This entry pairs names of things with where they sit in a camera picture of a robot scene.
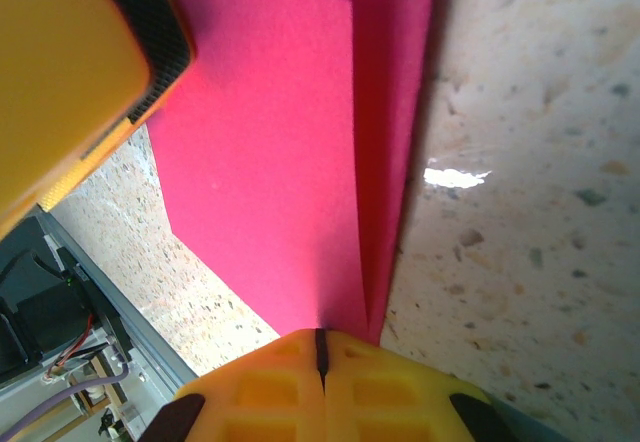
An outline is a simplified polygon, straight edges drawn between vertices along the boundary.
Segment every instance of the speckled countertop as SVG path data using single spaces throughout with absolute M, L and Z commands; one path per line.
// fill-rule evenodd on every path
M 639 35 L 640 0 L 436 0 L 382 338 L 575 440 L 640 440 Z M 55 215 L 197 372 L 276 337 L 171 234 L 146 129 Z

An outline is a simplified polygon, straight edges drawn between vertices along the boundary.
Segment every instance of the pink paper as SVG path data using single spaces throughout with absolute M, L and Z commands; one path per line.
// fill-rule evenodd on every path
M 171 226 L 280 333 L 379 339 L 430 1 L 178 0 L 198 61 L 149 124 Z

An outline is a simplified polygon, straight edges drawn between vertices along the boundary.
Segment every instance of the cable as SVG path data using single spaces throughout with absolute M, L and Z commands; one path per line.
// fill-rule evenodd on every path
M 94 345 L 93 347 L 87 347 L 86 349 L 78 350 L 77 352 L 74 352 L 71 357 L 69 357 L 69 360 L 77 359 L 78 357 L 85 357 L 85 356 L 87 356 L 88 359 L 91 360 L 93 357 L 95 357 L 98 353 L 102 352 L 107 347 L 109 347 L 109 342 L 103 342 L 101 344 Z
M 51 410 L 67 397 L 71 397 L 72 395 L 86 390 L 89 387 L 95 387 L 97 385 L 105 384 L 116 384 L 123 380 L 127 375 L 129 375 L 129 366 L 126 364 L 124 357 L 120 353 L 117 353 L 117 357 L 118 360 L 122 363 L 122 373 L 120 375 L 115 375 L 113 377 L 104 377 L 102 379 L 86 380 L 58 392 L 54 396 L 42 402 L 27 415 L 22 417 L 22 419 L 13 424 L 13 426 L 4 434 L 0 435 L 0 442 L 9 442 L 18 434 L 18 432 L 38 420 L 40 417 L 49 412 L 49 410 Z
M 77 338 L 74 342 L 72 342 L 72 344 L 69 347 L 67 347 L 62 352 L 60 352 L 58 357 L 56 357 L 56 359 L 53 361 L 53 363 L 49 366 L 49 368 L 45 372 L 45 374 L 44 374 L 44 379 L 45 380 L 51 380 L 51 371 L 55 367 L 64 366 L 65 362 L 67 360 L 69 360 L 69 358 L 71 358 L 71 356 L 80 347 L 82 347 L 82 344 L 84 344 L 85 340 L 87 340 L 87 337 L 89 337 L 89 333 L 91 332 L 92 324 L 93 324 L 93 314 L 89 314 L 89 318 L 87 319 L 87 328 L 84 330 L 84 332 L 82 333 L 82 335 L 80 335 L 79 338 Z
M 25 249 L 25 250 L 21 250 L 16 255 L 14 255 L 11 258 L 11 260 L 9 260 L 9 262 L 7 262 L 7 264 L 4 266 L 2 271 L 0 271 L 0 285 L 2 285 L 4 283 L 5 279 L 11 273 L 11 271 L 16 266 L 18 261 L 20 259 L 22 259 L 25 255 L 30 255 L 31 259 L 35 262 L 35 264 L 38 267 L 40 267 L 42 270 L 47 272 L 49 275 L 53 275 L 54 277 L 57 277 L 60 280 L 64 280 L 64 277 L 62 276 L 62 274 L 59 271 L 57 271 L 57 270 L 49 267 L 47 264 L 45 264 L 44 261 L 40 257 L 38 257 L 38 254 L 36 254 L 33 250 Z

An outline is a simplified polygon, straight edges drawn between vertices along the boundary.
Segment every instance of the purple cable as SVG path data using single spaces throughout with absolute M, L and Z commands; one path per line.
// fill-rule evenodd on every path
M 120 354 L 118 354 L 118 360 L 122 362 L 122 373 L 120 375 L 114 375 L 113 377 L 104 377 L 102 379 L 86 380 L 58 392 L 57 394 L 42 402 L 18 422 L 13 424 L 13 426 L 4 434 L 0 435 L 0 442 L 9 442 L 12 437 L 15 437 L 18 434 L 18 432 L 27 427 L 29 424 L 38 420 L 40 417 L 49 412 L 53 407 L 55 407 L 67 397 L 71 397 L 72 395 L 75 395 L 82 390 L 88 389 L 89 387 L 115 384 L 116 382 L 120 382 L 127 375 L 129 375 L 129 366 L 124 362 Z

